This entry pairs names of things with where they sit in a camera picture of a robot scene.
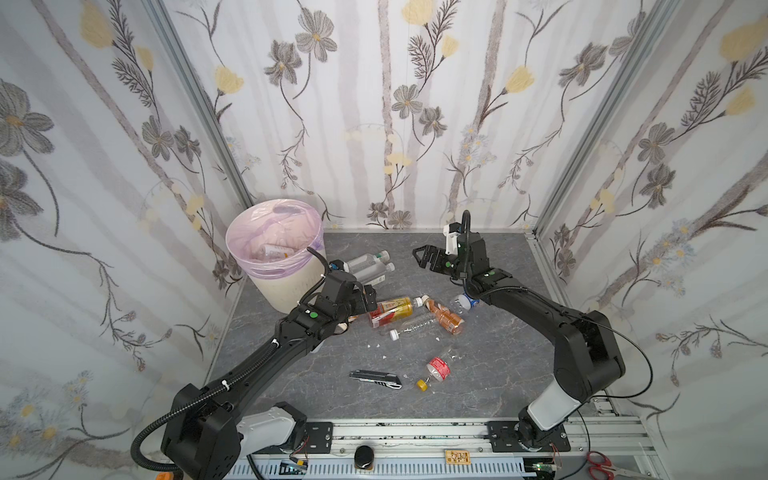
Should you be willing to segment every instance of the floral wallpaper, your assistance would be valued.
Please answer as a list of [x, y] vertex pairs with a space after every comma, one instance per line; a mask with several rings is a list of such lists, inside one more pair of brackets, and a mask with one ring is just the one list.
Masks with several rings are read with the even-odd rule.
[[532, 229], [653, 2], [165, 0], [254, 201]]
[[133, 435], [234, 306], [243, 207], [140, 4], [6, 2], [0, 42], [4, 476], [144, 477]]
[[[571, 302], [649, 355], [619, 406], [678, 480], [765, 476], [766, 104], [766, 6], [682, 2], [539, 232]], [[648, 381], [623, 351], [620, 396]]]

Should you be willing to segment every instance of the black knob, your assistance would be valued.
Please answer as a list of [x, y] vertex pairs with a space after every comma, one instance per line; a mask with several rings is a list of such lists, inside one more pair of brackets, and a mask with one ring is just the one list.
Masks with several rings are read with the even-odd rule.
[[355, 450], [355, 468], [373, 469], [373, 449], [368, 445], [362, 445]]

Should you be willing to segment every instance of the gray marble surface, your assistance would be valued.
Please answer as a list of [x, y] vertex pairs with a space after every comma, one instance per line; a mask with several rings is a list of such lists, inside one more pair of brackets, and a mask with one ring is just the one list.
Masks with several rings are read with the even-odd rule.
[[[525, 236], [485, 233], [491, 265], [546, 294]], [[420, 269], [412, 249], [443, 245], [441, 233], [326, 233], [329, 260], [351, 260], [363, 253], [388, 250], [396, 271], [376, 286], [379, 300], [428, 294], [448, 302], [461, 292], [447, 276]], [[243, 361], [273, 334], [282, 315], [247, 282], [223, 340], [211, 378]], [[503, 310], [482, 304], [465, 316], [466, 327], [451, 336], [440, 327], [392, 341], [366, 319], [328, 339], [317, 352], [298, 360], [255, 403], [250, 415], [285, 401], [310, 418], [451, 418], [517, 416], [552, 380], [554, 349], [533, 328]], [[430, 382], [427, 392], [415, 387], [426, 378], [426, 363], [453, 345], [461, 357], [450, 365], [444, 382]], [[354, 369], [395, 373], [401, 390], [349, 378]]]

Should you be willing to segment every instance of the black box cutter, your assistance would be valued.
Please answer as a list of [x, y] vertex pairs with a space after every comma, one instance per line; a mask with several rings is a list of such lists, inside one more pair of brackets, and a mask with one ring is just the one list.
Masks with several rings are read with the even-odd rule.
[[349, 372], [351, 379], [358, 379], [361, 382], [373, 382], [384, 385], [390, 389], [399, 390], [402, 388], [402, 382], [397, 375], [386, 372], [373, 372], [372, 370], [353, 370]]

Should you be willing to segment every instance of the metal corner post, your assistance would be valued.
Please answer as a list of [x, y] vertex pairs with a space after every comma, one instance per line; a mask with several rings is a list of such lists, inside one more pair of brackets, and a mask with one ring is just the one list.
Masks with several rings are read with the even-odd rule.
[[584, 136], [574, 149], [574, 153], [571, 156], [568, 165], [558, 179], [552, 195], [549, 197], [544, 209], [541, 211], [541, 215], [539, 215], [539, 220], [536, 225], [536, 233], [543, 232], [550, 227], [550, 223], [554, 220], [554, 215], [557, 213], [557, 210], [565, 200], [568, 191], [576, 181], [590, 152], [605, 131], [609, 120], [619, 108], [621, 101], [629, 91], [637, 73], [642, 68], [643, 62], [648, 58], [648, 55], [650, 55], [656, 45], [656, 41], [663, 33], [664, 28], [667, 26], [670, 18], [672, 18], [672, 14], [677, 9], [680, 1], [681, 0], [657, 0], [650, 10], [647, 20], [641, 26], [641, 29], [637, 34], [637, 39], [633, 42], [627, 53], [627, 58], [621, 64], [616, 78], [614, 78], [614, 81], [608, 88], [608, 93], [600, 103], [598, 110], [595, 112], [590, 124], [587, 126]]
[[208, 137], [214, 144], [219, 158], [221, 159], [222, 168], [227, 173], [227, 178], [232, 184], [237, 196], [243, 203], [244, 208], [253, 206], [253, 200], [248, 193], [248, 188], [243, 182], [243, 178], [240, 176], [240, 172], [237, 170], [237, 163], [232, 157], [230, 149], [227, 147], [227, 141], [224, 140], [224, 135], [221, 132], [219, 122], [216, 120], [216, 115], [210, 106], [203, 86], [200, 84], [199, 79], [195, 75], [192, 64], [190, 63], [187, 53], [184, 51], [184, 47], [181, 44], [179, 35], [174, 28], [173, 22], [168, 16], [168, 10], [166, 10], [163, 0], [141, 0], [144, 5], [144, 9], [149, 15], [150, 22], [160, 37], [165, 51], [168, 53], [171, 59], [171, 64], [179, 76], [184, 90], [187, 92], [187, 96], [190, 99], [190, 103], [197, 112], [200, 120], [206, 129]]

